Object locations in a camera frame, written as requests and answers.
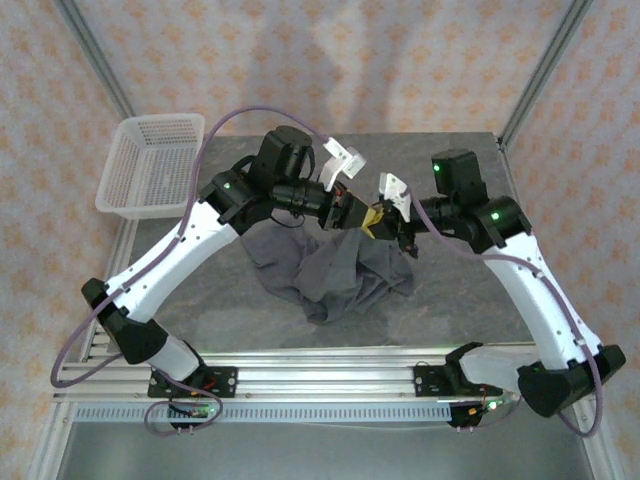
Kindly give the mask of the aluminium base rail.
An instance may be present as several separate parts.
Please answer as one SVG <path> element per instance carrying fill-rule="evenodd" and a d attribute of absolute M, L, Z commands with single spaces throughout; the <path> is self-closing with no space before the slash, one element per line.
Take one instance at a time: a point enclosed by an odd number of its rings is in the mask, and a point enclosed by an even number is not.
<path fill-rule="evenodd" d="M 490 346 L 531 347 L 535 361 L 537 359 L 536 348 L 531 343 Z M 501 389 L 495 396 L 485 393 L 472 397 L 417 395 L 414 368 L 419 364 L 441 365 L 453 350 L 451 346 L 283 349 L 206 354 L 203 359 L 214 370 L 209 390 L 223 401 L 365 403 L 422 398 L 433 402 L 480 403 L 517 395 L 518 390 Z M 129 365 L 122 359 L 98 369 L 78 384 L 71 383 L 72 379 L 97 367 L 106 354 L 105 350 L 98 350 L 95 357 L 86 362 L 65 364 L 60 378 L 66 385 L 54 389 L 54 399 L 58 402 L 187 401 L 198 396 L 195 387 L 175 386 L 151 367 Z"/>

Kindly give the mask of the grey t-shirt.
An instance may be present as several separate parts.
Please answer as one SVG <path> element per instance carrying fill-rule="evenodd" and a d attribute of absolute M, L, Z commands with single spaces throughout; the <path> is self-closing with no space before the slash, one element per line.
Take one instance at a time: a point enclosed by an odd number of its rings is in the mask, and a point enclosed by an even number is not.
<path fill-rule="evenodd" d="M 264 289 L 299 305 L 317 325 L 363 314 L 389 294 L 410 296 L 415 289 L 398 245 L 359 229 L 321 239 L 303 226 L 269 224 L 244 236 L 242 245 Z"/>

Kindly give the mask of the aluminium frame post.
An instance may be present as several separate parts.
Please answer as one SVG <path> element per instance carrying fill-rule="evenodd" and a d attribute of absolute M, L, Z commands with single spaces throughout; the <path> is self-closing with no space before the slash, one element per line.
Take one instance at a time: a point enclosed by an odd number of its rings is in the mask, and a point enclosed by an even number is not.
<path fill-rule="evenodd" d="M 76 0 L 53 0 L 107 97 L 122 119 L 137 115 Z"/>
<path fill-rule="evenodd" d="M 502 132 L 496 137 L 499 150 L 505 153 L 514 142 L 536 100 L 544 90 L 564 51 L 581 26 L 594 0 L 571 0 L 544 53 L 537 62 Z"/>

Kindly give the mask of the white plastic basket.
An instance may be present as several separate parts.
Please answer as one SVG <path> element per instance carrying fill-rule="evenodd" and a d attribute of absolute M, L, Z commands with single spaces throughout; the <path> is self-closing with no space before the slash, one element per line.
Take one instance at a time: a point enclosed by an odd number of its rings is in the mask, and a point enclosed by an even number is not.
<path fill-rule="evenodd" d="M 183 216 L 204 133 L 205 118 L 198 113 L 123 120 L 98 186 L 97 210 L 127 220 Z"/>

